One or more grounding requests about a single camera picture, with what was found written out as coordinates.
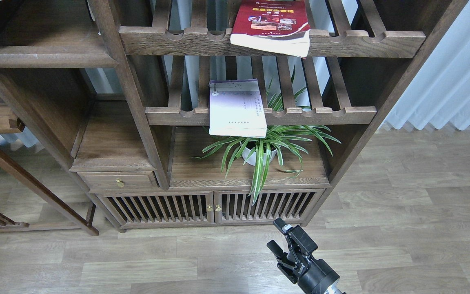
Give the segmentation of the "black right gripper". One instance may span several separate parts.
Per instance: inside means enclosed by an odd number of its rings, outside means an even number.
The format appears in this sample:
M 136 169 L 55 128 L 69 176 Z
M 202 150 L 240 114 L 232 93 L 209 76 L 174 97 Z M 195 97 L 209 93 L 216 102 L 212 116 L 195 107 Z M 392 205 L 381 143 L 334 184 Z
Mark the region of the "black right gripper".
M 282 218 L 275 219 L 273 225 L 291 242 L 289 253 L 285 253 L 275 240 L 266 244 L 287 279 L 306 294 L 341 294 L 337 286 L 340 276 L 323 259 L 313 258 L 312 253 L 318 245 L 306 231 L 300 225 L 292 227 Z

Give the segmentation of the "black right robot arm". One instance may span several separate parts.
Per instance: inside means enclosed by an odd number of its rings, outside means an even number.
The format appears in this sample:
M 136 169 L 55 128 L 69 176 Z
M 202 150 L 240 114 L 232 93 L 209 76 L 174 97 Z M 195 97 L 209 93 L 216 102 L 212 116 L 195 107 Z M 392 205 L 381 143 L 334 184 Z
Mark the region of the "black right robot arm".
M 292 227 L 282 218 L 273 221 L 273 225 L 285 236 L 288 252 L 271 240 L 267 247 L 278 261 L 277 267 L 306 294 L 340 294 L 337 288 L 340 276 L 323 259 L 315 259 L 312 253 L 318 245 L 297 225 Z

